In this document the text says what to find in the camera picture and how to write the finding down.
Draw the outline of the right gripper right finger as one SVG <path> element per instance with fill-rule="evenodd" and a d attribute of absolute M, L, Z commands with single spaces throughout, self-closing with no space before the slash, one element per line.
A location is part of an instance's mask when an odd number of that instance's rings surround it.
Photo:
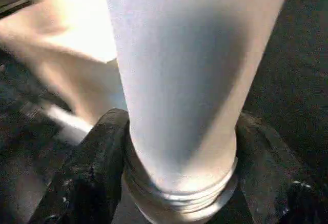
<path fill-rule="evenodd" d="M 260 118 L 236 124 L 237 172 L 254 223 L 327 223 L 327 184 Z"/>

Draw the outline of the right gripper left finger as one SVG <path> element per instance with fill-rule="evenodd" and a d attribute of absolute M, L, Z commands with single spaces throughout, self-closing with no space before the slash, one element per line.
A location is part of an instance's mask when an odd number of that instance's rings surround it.
<path fill-rule="evenodd" d="M 55 173 L 30 223 L 111 223 L 121 200 L 129 116 L 103 115 Z"/>

